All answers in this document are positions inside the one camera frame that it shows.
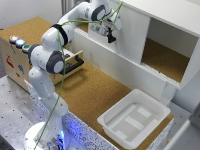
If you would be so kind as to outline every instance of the brown work surface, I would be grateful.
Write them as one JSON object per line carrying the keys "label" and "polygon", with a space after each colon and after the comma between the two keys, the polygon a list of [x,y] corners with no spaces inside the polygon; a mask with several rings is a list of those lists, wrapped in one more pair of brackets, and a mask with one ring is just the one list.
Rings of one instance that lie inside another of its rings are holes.
{"label": "brown work surface", "polygon": [[88,33],[88,23],[79,24],[77,27]]}
{"label": "brown work surface", "polygon": [[[57,93],[60,86],[60,83],[56,85]],[[85,63],[80,71],[65,79],[61,97],[66,100],[72,113],[119,149],[123,149],[105,134],[97,118],[129,92],[131,90],[123,84]],[[148,148],[172,119],[173,115],[169,115],[137,150]]]}
{"label": "brown work surface", "polygon": [[146,40],[142,62],[178,82],[181,82],[189,60],[151,39]]}
{"label": "brown work surface", "polygon": [[[0,36],[9,42],[11,35],[18,35],[27,44],[41,44],[42,35],[50,27],[50,23],[40,17],[36,17],[2,30]],[[56,85],[57,93],[59,92],[60,84]],[[71,112],[119,147],[119,149],[123,149],[104,133],[102,126],[97,123],[97,118],[129,92],[131,92],[131,89],[85,62],[83,69],[65,79],[61,96],[68,103]],[[146,149],[172,119],[173,116],[169,115],[137,150]]]}

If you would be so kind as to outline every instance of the green cable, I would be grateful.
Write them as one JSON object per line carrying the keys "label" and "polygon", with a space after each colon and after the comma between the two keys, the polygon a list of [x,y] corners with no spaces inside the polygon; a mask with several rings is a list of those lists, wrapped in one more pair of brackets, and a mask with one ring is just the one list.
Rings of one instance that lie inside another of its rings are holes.
{"label": "green cable", "polygon": [[[73,21],[67,21],[67,22],[63,23],[62,25],[65,25],[65,24],[70,23],[70,22],[98,23],[98,22],[102,22],[102,21],[105,21],[105,20],[109,19],[110,17],[112,17],[112,16],[117,12],[117,15],[116,15],[116,17],[115,17],[115,21],[114,21],[114,24],[113,24],[113,27],[114,27],[115,22],[116,22],[116,19],[117,19],[117,16],[118,16],[118,14],[119,14],[119,11],[120,11],[120,9],[121,9],[122,4],[123,4],[123,1],[120,3],[119,7],[118,7],[111,15],[109,15],[108,17],[106,17],[106,18],[104,18],[104,19],[102,19],[102,20],[99,20],[99,21],[81,21],[81,20],[73,20]],[[61,50],[62,50],[62,55],[63,55],[63,58],[64,58],[64,50],[63,50],[63,47],[62,47],[62,43],[61,43],[61,39],[60,39],[59,30],[58,30],[58,40],[59,40],[59,44],[60,44],[60,47],[61,47]],[[60,99],[60,95],[61,95],[61,92],[62,92],[62,89],[63,89],[64,80],[65,80],[65,69],[66,69],[65,66],[66,66],[66,62],[64,61],[64,74],[63,74],[63,77],[62,77],[62,83],[61,83],[60,91],[59,91],[59,94],[58,94],[58,99],[57,99],[57,101],[56,101],[56,104],[55,104],[53,110],[52,110],[51,113],[50,113],[50,116],[49,116],[49,118],[48,118],[48,120],[47,120],[47,122],[46,122],[46,124],[45,124],[45,126],[44,126],[44,129],[43,129],[43,131],[42,131],[42,133],[41,133],[41,135],[40,135],[40,137],[39,137],[39,139],[38,139],[38,141],[37,141],[37,143],[36,143],[36,145],[35,145],[34,150],[35,150],[36,147],[38,146],[38,143],[40,142],[40,140],[41,140],[41,138],[42,138],[42,135],[43,135],[43,133],[44,133],[46,127],[47,127],[47,124],[49,123],[49,120],[51,119],[51,116],[53,115],[53,112],[54,112],[54,110],[55,110],[55,108],[56,108],[56,106],[57,106],[57,104],[58,104],[59,99]]]}

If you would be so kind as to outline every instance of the robotic arm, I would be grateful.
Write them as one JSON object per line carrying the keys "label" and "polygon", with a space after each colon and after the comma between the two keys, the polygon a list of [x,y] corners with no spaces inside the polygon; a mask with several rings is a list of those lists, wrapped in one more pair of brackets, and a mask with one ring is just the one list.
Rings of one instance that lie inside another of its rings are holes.
{"label": "robotic arm", "polygon": [[[32,69],[29,72],[29,79],[40,97],[41,102],[46,106],[49,112],[53,110],[58,99],[49,73],[57,74],[61,72],[64,67],[64,58],[60,52],[61,47],[58,40],[58,30],[61,45],[64,46],[74,38],[75,27],[73,23],[62,25],[63,23],[77,18],[89,21],[99,21],[108,17],[113,12],[114,11],[109,6],[109,0],[92,0],[91,3],[81,0],[66,15],[60,18],[57,24],[53,25],[43,34],[42,45],[35,44],[29,49],[28,57],[32,64]],[[116,38],[112,36],[111,27],[113,26],[113,23],[115,22],[114,29],[120,30],[122,28],[120,18],[117,16],[117,19],[115,20],[116,16],[117,13],[104,22],[95,23],[92,27],[98,34],[107,36],[109,43],[116,40]],[[53,150],[53,148],[49,146],[49,143],[52,141],[55,142],[58,135],[62,132],[62,116],[67,113],[68,105],[62,98],[59,98],[48,124],[46,122],[46,127],[44,125],[33,139],[35,144],[38,143],[38,149]],[[65,144],[62,144],[59,149],[66,149],[66,147]]]}

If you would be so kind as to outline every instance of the brown box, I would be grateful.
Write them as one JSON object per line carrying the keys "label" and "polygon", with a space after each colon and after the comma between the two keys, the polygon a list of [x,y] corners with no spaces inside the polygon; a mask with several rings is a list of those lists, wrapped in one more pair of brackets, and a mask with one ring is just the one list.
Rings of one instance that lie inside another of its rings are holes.
{"label": "brown box", "polygon": [[[24,39],[27,44],[41,44],[41,37],[44,32],[49,29],[49,27],[51,27],[50,23],[39,17],[36,17],[0,31],[0,50],[6,74],[26,91],[28,91],[28,87],[26,86],[24,79],[30,82],[28,73],[31,69],[28,55],[23,53],[21,49],[17,49],[15,45],[10,44],[9,38],[12,35],[17,35],[19,38]],[[76,55],[78,55],[79,58],[83,58],[82,51],[75,54],[75,56]],[[65,61],[71,65],[74,65],[77,63],[75,56],[69,57]],[[82,66],[66,74],[65,78],[81,68]],[[62,75],[60,74],[50,74],[50,77],[54,85],[62,80]]]}

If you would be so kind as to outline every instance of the plastic container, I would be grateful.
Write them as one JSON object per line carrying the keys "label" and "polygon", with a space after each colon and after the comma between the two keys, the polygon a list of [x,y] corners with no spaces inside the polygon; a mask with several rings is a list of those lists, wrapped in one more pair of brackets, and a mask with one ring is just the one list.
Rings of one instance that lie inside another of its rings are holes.
{"label": "plastic container", "polygon": [[170,109],[135,89],[98,118],[105,133],[125,149],[136,149]]}

